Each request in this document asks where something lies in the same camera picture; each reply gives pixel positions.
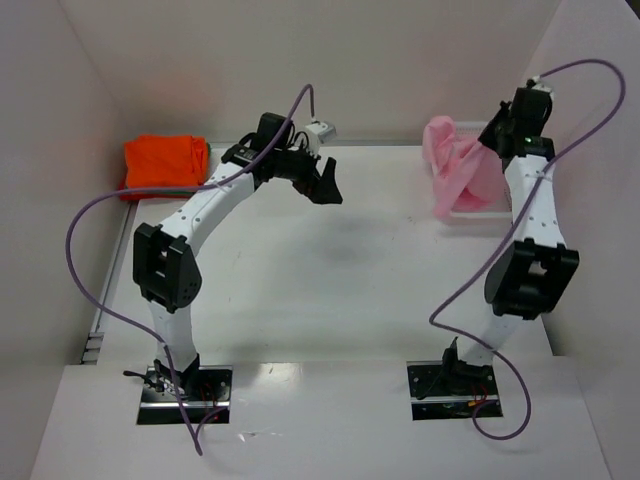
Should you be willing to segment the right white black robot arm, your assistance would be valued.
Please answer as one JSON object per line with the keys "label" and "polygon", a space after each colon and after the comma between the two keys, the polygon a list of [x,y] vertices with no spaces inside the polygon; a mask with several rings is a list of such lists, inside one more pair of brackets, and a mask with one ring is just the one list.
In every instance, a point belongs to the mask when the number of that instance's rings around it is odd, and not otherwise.
{"label": "right white black robot arm", "polygon": [[552,107],[551,89],[530,80],[501,104],[479,137],[501,159],[514,232],[485,279],[492,317],[481,341],[464,354],[452,343],[443,354],[439,383],[446,395],[469,395],[488,381],[495,352],[522,324],[554,310],[579,265],[556,215],[555,148],[543,135]]}

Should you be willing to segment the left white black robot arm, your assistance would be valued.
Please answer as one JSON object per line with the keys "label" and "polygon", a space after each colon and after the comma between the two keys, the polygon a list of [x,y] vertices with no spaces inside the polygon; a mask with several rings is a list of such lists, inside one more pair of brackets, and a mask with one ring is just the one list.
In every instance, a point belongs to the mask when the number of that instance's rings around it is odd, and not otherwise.
{"label": "left white black robot arm", "polygon": [[267,112],[256,131],[230,147],[203,190],[158,225],[134,233],[133,280],[147,301],[160,336],[154,360],[157,391],[192,399],[207,386],[192,336],[191,305],[201,287],[196,257],[207,238],[241,202],[273,178],[288,180],[318,205],[343,201],[336,161],[317,168],[320,147],[336,135],[333,124],[314,119],[299,132],[281,115]]}

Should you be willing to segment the pink t shirt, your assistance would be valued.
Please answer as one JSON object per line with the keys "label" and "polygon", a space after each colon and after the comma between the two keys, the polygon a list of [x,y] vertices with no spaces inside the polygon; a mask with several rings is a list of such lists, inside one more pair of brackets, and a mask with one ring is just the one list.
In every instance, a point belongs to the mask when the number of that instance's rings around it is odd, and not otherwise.
{"label": "pink t shirt", "polygon": [[422,157],[432,168],[433,213],[439,219],[448,218],[454,209],[481,210],[501,196],[501,160],[477,138],[460,138],[449,116],[427,123]]}

